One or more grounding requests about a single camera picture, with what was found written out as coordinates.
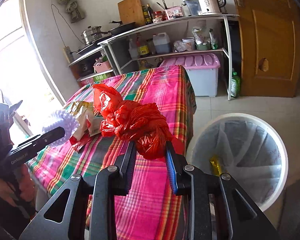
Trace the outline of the yellow snack wrapper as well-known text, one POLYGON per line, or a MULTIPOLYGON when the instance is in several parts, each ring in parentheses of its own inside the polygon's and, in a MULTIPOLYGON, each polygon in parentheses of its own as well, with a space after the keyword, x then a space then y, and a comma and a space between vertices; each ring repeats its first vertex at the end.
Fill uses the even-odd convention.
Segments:
POLYGON ((211 165, 211 172, 214 176, 220 176, 227 172, 223 159, 218 155, 213 155, 209 161, 211 165))

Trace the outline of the red plastic bag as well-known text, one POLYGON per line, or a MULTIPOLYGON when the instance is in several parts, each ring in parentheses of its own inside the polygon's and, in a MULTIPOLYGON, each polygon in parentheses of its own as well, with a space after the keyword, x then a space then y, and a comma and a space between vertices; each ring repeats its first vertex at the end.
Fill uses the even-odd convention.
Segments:
POLYGON ((147 160, 162 159, 167 141, 172 142, 177 154, 183 154, 183 142, 172 135, 156 103, 124 100, 115 88, 106 84, 94 84, 93 92, 94 110, 104 118, 100 125, 104 137, 117 136, 135 142, 137 152, 147 160))

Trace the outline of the white paper bag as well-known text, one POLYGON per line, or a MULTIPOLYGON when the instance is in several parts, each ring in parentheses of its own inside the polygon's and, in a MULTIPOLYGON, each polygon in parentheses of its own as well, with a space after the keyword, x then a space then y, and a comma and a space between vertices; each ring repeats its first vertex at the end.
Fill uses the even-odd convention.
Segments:
POLYGON ((65 110, 73 115, 78 122, 78 127, 69 141, 72 148, 79 152, 93 136, 101 133, 100 125, 103 116, 99 112, 94 113, 93 102, 74 101, 65 110))

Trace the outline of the white trash bin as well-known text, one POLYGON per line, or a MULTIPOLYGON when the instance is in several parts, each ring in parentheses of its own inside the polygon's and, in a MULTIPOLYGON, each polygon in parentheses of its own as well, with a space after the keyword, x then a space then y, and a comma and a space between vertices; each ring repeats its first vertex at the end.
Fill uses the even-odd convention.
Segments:
POLYGON ((262 211, 280 196, 288 176, 288 154, 277 131, 264 120, 244 113, 228 113, 208 122, 195 135, 187 161, 212 174, 210 159, 243 187, 262 211))

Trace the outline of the pink lid storage box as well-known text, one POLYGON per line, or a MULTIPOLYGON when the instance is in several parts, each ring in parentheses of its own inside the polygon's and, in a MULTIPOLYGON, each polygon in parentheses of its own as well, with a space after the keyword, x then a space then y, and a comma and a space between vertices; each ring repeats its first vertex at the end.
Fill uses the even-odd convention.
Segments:
POLYGON ((217 95, 218 72, 221 66, 215 54, 175 56, 165 59, 161 67, 183 66, 190 79, 195 96, 217 95))

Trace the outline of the green bottle on floor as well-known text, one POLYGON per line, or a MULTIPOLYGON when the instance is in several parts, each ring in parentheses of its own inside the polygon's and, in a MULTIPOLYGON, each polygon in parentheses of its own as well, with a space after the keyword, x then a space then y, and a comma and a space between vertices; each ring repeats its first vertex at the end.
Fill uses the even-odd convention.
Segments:
POLYGON ((241 79, 236 72, 232 72, 231 77, 231 96, 237 98, 239 96, 241 79))

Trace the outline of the pink basket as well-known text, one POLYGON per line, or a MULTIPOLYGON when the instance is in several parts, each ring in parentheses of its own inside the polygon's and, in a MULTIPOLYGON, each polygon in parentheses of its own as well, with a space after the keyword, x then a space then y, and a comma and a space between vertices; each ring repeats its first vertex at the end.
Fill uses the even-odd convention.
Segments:
POLYGON ((109 61, 96 62, 94 64, 93 68, 94 68, 95 72, 97 72, 97 73, 102 73, 102 72, 112 70, 112 67, 111 67, 109 61))

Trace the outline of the yellow label sauce bottle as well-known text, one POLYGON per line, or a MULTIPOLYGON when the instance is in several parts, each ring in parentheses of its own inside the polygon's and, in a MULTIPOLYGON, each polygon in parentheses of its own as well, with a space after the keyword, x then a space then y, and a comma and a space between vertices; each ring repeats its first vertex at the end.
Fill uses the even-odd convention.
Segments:
POLYGON ((140 34, 137 36, 137 46, 140 57, 147 57, 150 54, 148 45, 140 34))

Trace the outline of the white oil jug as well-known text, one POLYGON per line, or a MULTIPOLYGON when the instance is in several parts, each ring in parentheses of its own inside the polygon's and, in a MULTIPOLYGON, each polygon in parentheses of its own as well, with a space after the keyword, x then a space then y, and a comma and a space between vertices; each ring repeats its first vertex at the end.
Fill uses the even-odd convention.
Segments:
POLYGON ((157 54, 167 54, 171 52, 170 38, 167 33, 154 34, 153 44, 157 54))

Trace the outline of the white round tub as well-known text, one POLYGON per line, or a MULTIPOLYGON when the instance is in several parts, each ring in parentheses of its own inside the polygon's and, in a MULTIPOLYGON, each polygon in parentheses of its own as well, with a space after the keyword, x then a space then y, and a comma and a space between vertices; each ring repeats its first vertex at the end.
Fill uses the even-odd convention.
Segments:
POLYGON ((192 51, 196 49, 195 38, 194 37, 186 37, 182 39, 183 44, 185 44, 185 48, 187 51, 192 51))

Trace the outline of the green sprite bottle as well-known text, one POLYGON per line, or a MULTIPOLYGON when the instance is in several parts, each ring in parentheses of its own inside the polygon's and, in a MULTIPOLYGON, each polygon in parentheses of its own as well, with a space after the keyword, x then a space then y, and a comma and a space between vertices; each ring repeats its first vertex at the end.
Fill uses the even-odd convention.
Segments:
POLYGON ((215 33, 212 28, 209 30, 209 35, 210 35, 210 41, 211 41, 210 42, 211 49, 213 49, 213 50, 218 49, 218 40, 217 40, 217 37, 215 36, 215 33))

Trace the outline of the white metal shelf rack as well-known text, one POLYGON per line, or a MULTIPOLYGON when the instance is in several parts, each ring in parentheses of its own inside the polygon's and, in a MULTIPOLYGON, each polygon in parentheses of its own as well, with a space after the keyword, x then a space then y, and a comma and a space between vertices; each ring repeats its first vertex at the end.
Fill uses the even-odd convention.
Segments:
POLYGON ((201 15, 176 18, 173 20, 153 23, 138 27, 116 36, 96 41, 91 45, 91 50, 83 53, 78 59, 69 64, 77 82, 82 85, 92 81, 97 75, 111 73, 113 75, 137 72, 141 68, 159 67, 170 57, 215 54, 223 67, 222 56, 228 58, 228 71, 232 68, 231 36, 229 21, 236 18, 232 14, 201 15), (218 49, 211 49, 209 30, 213 29, 218 40, 218 49), (170 38, 171 52, 157 54, 153 35, 167 33, 170 38), (137 36, 141 35, 146 41, 150 54, 140 57, 137 46, 137 36), (196 49, 187 51, 182 39, 194 37, 196 49), (96 62, 109 61, 112 70, 97 73, 93 66, 96 62))

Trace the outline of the white power strip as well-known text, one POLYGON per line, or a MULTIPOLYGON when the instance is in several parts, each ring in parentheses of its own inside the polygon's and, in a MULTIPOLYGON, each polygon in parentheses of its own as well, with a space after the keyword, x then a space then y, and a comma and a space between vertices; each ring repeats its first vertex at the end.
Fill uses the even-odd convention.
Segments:
POLYGON ((63 48, 63 53, 64 53, 64 56, 65 56, 68 64, 70 64, 74 61, 74 57, 72 55, 72 51, 69 46, 66 46, 63 48))

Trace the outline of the black frying pan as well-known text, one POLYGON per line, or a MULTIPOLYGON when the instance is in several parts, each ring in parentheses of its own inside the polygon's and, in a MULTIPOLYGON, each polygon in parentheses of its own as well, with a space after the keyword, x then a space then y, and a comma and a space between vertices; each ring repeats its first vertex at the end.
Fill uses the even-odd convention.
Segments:
POLYGON ((122 21, 112 21, 110 24, 115 24, 115 27, 108 31, 112 36, 116 36, 136 28, 135 22, 124 24, 122 21))

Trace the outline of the steel steamer pot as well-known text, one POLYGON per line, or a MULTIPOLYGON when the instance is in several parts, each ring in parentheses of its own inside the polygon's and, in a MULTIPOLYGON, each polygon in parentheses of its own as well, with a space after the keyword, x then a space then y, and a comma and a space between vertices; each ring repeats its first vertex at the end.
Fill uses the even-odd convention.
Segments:
POLYGON ((101 26, 88 26, 87 29, 82 31, 81 38, 86 45, 93 43, 94 41, 102 38, 103 35, 108 34, 107 31, 102 31, 101 26))

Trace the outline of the pink utensil holder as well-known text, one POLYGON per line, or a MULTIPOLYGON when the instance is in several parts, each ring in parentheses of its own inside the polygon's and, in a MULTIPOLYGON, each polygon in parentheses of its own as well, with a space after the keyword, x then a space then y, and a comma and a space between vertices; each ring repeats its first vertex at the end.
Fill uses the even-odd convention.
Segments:
POLYGON ((182 18, 184 16, 181 6, 170 7, 165 10, 165 14, 167 20, 182 18))

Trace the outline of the dark oil bottle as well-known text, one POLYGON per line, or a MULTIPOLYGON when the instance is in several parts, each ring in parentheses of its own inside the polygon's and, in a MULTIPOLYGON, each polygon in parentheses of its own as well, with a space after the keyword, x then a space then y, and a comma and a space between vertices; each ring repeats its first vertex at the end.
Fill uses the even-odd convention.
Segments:
POLYGON ((154 12, 153 12, 153 9, 151 8, 150 4, 147 4, 147 13, 148 13, 149 18, 151 19, 151 22, 153 23, 154 12))

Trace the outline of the clear plastic container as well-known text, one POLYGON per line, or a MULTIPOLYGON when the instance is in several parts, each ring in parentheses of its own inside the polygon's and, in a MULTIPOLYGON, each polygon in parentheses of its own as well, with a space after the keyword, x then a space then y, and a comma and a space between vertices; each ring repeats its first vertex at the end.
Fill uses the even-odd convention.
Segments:
POLYGON ((182 6, 185 16, 198 16, 201 12, 201 7, 198 0, 182 0, 182 6))

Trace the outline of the wooden cutting board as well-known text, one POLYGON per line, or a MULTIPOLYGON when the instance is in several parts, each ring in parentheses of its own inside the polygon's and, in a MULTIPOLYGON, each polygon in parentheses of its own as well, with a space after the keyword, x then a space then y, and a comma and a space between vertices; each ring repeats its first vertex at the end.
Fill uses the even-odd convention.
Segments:
POLYGON ((122 0, 117 4, 120 20, 123 24, 134 22, 137 27, 146 24, 141 0, 122 0))

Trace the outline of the wooden door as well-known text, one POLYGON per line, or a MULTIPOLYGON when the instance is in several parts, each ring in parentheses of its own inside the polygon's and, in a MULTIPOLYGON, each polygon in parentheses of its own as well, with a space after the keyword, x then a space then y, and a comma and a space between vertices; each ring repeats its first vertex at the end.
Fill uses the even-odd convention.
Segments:
POLYGON ((241 95, 292 98, 300 77, 300 12, 293 0, 234 0, 241 95))

